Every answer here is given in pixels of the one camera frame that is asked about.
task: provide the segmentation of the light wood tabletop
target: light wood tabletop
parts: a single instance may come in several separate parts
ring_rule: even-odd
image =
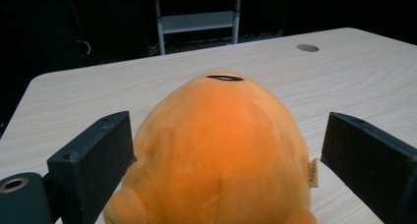
[[[319,50],[303,51],[300,44]],[[329,112],[361,118],[417,145],[417,46],[340,28],[39,76],[0,140],[0,179],[45,175],[47,158],[112,113],[130,111],[133,136],[162,98],[213,71],[247,76],[278,97],[311,159],[321,157]],[[323,164],[312,203],[319,223],[381,223]]]

